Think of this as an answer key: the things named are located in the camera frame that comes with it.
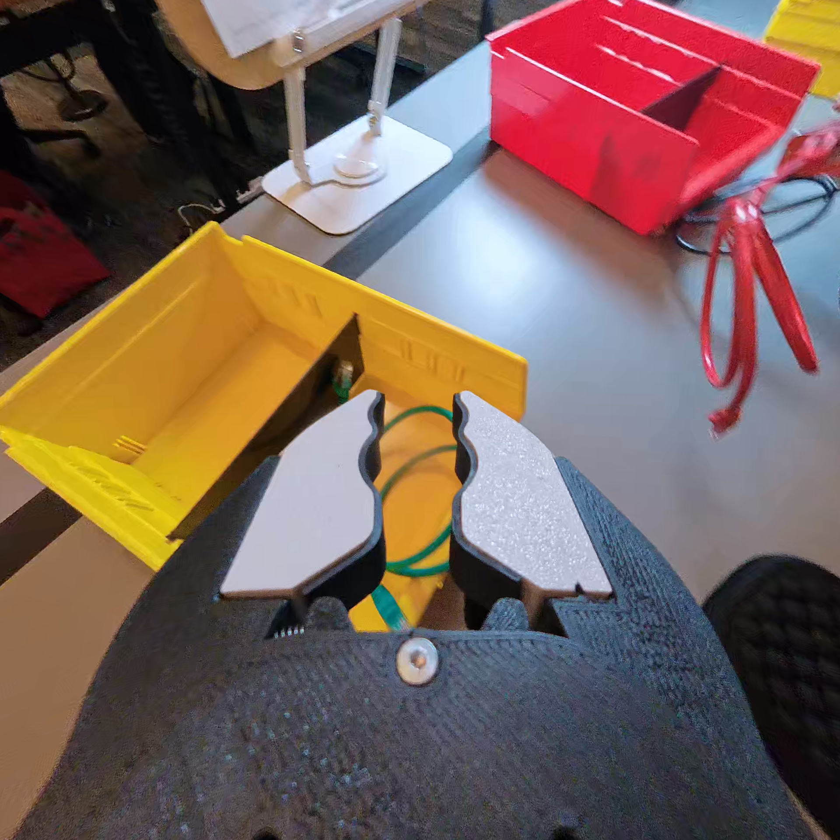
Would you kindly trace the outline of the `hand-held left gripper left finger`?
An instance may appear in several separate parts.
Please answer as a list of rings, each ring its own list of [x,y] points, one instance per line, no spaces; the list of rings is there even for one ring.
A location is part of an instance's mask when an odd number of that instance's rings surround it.
[[[231,548],[219,600],[286,602],[292,615],[332,598],[360,604],[385,572],[382,468],[385,397],[365,390],[268,457],[219,507]]]

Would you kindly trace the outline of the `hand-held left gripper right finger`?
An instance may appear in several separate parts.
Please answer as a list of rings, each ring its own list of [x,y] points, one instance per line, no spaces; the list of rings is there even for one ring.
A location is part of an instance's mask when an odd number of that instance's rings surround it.
[[[606,602],[613,583],[549,448],[470,391],[454,396],[450,576],[474,612],[514,599],[528,620],[551,600]]]

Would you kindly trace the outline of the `yellow plastic bin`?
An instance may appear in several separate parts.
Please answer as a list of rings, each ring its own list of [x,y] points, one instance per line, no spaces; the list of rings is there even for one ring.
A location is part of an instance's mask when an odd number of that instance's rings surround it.
[[[765,43],[817,62],[811,93],[839,95],[839,2],[780,1],[763,33]]]
[[[528,363],[256,239],[205,225],[2,395],[7,455],[152,574],[167,535],[353,314],[385,397],[381,487],[454,445],[444,416],[470,391],[522,419]]]

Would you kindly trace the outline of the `red plastic bin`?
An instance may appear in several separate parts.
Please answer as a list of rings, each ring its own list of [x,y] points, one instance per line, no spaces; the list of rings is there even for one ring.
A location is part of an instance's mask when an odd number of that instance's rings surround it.
[[[772,148],[821,71],[646,1],[556,3],[486,42],[491,139],[640,235],[675,222]],[[640,113],[715,65],[684,132]]]

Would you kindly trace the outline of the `black bin divider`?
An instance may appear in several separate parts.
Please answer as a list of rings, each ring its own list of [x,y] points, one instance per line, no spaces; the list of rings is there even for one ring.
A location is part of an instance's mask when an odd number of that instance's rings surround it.
[[[342,370],[350,369],[351,385],[364,372],[360,335],[358,315],[353,314],[222,475],[167,535],[168,540],[187,538],[267,457],[280,454],[300,432],[339,406],[337,387]]]
[[[722,65],[715,65],[681,83],[676,89],[641,109],[640,113],[668,128],[684,132],[721,69]]]

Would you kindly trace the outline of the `black textured pad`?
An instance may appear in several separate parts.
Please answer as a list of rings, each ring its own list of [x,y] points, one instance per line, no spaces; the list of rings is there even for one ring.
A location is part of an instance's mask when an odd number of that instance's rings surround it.
[[[783,781],[839,837],[839,579],[788,554],[752,557],[703,610]]]

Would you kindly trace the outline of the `printed instruction sheet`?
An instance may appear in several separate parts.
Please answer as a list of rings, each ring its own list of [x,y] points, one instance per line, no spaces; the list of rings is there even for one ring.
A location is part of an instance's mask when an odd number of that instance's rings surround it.
[[[398,1],[202,1],[227,54],[239,58],[276,41],[307,55],[360,33],[404,8]]]

